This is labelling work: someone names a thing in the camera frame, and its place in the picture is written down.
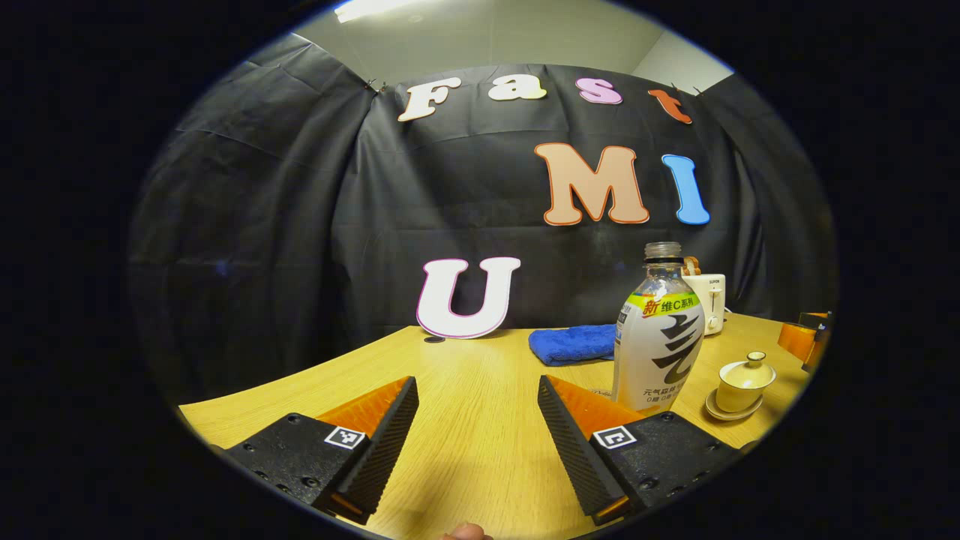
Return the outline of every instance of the ceiling light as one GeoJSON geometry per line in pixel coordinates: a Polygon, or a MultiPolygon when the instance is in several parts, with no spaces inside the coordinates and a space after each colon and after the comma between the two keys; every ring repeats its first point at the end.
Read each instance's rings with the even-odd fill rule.
{"type": "Polygon", "coordinates": [[[337,14],[337,20],[344,23],[364,15],[388,12],[393,8],[413,4],[417,1],[418,0],[350,0],[336,10],[333,10],[333,12],[337,14]]]}

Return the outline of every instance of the lid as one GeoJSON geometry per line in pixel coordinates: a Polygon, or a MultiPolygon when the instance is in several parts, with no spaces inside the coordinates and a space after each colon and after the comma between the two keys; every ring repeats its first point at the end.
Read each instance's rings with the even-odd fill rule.
{"type": "Polygon", "coordinates": [[[777,370],[763,363],[767,355],[753,351],[747,360],[720,368],[720,380],[737,388],[762,388],[777,378],[777,370]]]}
{"type": "Polygon", "coordinates": [[[645,258],[681,258],[679,242],[649,242],[643,248],[645,258]]]}

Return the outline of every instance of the bottle label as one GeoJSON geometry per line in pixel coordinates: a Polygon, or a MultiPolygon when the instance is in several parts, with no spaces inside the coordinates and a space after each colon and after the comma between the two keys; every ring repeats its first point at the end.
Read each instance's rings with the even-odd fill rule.
{"type": "Polygon", "coordinates": [[[698,306],[700,299],[696,293],[683,292],[679,294],[666,294],[657,299],[652,294],[631,294],[627,299],[629,304],[633,304],[641,309],[640,316],[644,319],[650,317],[660,317],[684,311],[688,308],[698,306]]]}
{"type": "Polygon", "coordinates": [[[694,292],[631,294],[616,322],[613,399],[634,410],[667,410],[686,382],[704,336],[694,292]]]}

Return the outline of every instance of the white letter u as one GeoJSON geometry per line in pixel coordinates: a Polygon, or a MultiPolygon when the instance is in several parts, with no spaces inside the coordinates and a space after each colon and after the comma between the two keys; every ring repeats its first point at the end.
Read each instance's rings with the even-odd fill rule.
{"type": "Polygon", "coordinates": [[[487,271],[487,290],[483,306],[470,316],[450,311],[457,276],[469,264],[459,258],[441,258],[423,265],[426,282],[417,306],[417,322],[424,330],[441,337],[471,339],[490,333],[503,324],[510,303],[510,277],[520,267],[520,259],[485,258],[480,268],[487,271]]]}

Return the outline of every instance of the ceiling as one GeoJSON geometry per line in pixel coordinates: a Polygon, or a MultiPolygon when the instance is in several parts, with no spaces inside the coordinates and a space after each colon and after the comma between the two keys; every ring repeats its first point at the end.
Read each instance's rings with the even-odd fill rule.
{"type": "Polygon", "coordinates": [[[331,10],[295,33],[365,80],[392,86],[503,63],[633,73],[663,30],[605,0],[419,0],[346,23],[331,10]]]}

